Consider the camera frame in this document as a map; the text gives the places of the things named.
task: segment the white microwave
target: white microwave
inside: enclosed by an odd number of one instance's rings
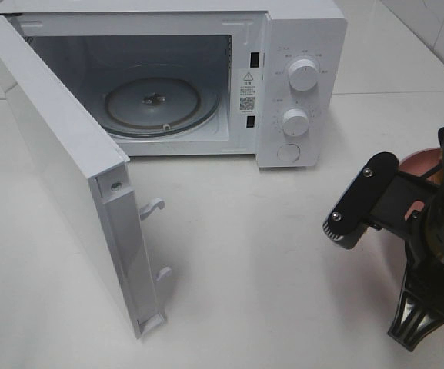
[[[0,84],[136,336],[162,321],[129,156],[314,165],[346,20],[331,0],[4,0]]]

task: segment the screw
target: screw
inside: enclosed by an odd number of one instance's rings
[[[334,211],[333,213],[331,213],[331,219],[333,221],[341,221],[342,220],[342,215],[341,213]]]
[[[364,177],[367,177],[367,178],[372,177],[374,175],[374,172],[372,171],[371,168],[364,168],[362,173],[363,173]]]

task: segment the power level knob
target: power level knob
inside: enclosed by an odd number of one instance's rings
[[[309,129],[307,114],[301,109],[290,109],[283,115],[283,133],[290,137],[299,137]]]
[[[289,82],[297,91],[310,90],[317,83],[319,67],[308,58],[295,60],[288,68]]]

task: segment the label sticker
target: label sticker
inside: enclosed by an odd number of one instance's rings
[[[239,111],[251,115],[257,110],[261,72],[255,68],[239,69]]]

